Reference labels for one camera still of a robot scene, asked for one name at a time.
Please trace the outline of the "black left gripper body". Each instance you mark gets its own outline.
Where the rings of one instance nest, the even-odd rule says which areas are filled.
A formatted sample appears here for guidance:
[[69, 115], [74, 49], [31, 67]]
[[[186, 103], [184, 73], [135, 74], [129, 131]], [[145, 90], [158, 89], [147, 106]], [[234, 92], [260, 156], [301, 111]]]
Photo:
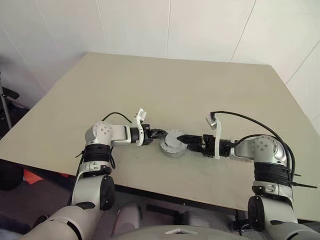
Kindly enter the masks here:
[[150, 137], [151, 136], [151, 129], [149, 124], [142, 124], [142, 129], [143, 129], [143, 146], [147, 146], [150, 143], [153, 142], [153, 139]]

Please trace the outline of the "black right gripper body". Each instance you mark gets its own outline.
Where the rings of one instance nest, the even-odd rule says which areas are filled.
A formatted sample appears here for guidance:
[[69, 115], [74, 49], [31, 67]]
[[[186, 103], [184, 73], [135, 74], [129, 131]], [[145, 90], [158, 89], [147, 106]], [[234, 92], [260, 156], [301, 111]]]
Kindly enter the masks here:
[[202, 147], [202, 155], [205, 157], [215, 156], [215, 137], [213, 135], [204, 134], [203, 136], [204, 146]]

